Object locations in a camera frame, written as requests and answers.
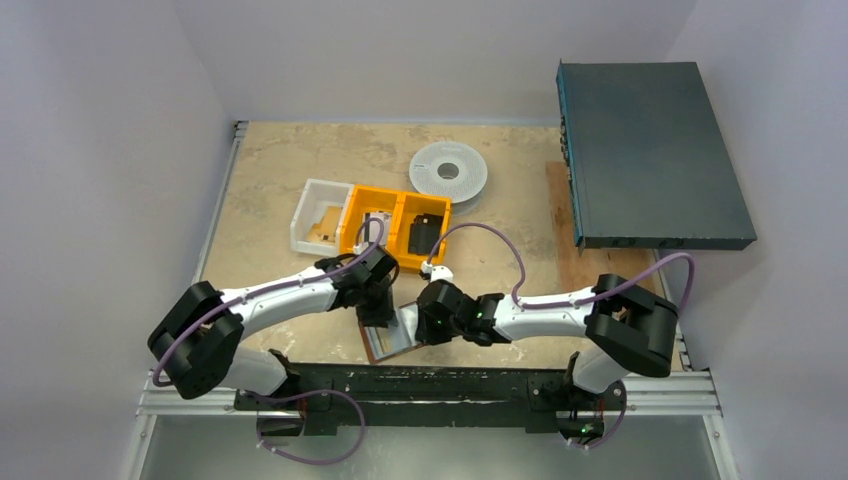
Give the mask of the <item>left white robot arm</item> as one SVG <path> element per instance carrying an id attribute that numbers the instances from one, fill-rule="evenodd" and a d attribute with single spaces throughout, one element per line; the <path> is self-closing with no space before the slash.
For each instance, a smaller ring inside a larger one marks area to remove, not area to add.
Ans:
<path id="1" fill-rule="evenodd" d="M 292 405 L 299 376 L 276 351 L 243 347 L 247 338 L 301 316 L 354 309 L 364 325 L 395 317 L 397 260 L 371 244 L 359 254 L 323 258 L 287 277 L 240 289 L 191 285 L 154 329 L 147 346 L 157 364 L 152 381 L 191 400 L 217 387 L 260 396 L 272 408 Z"/>

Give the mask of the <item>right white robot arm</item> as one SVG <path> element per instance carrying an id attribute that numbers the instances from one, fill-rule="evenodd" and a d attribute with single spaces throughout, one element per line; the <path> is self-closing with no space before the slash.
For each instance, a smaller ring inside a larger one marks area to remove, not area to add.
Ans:
<path id="1" fill-rule="evenodd" d="M 439 345 L 456 337 L 488 347 L 531 337 L 586 338 L 561 381 L 564 399 L 584 407 L 629 373 L 666 378 L 671 373 L 679 309 L 667 299 L 616 274 L 563 294 L 473 298 L 453 282 L 450 269 L 423 263 L 427 286 L 416 299 L 415 339 Z"/>

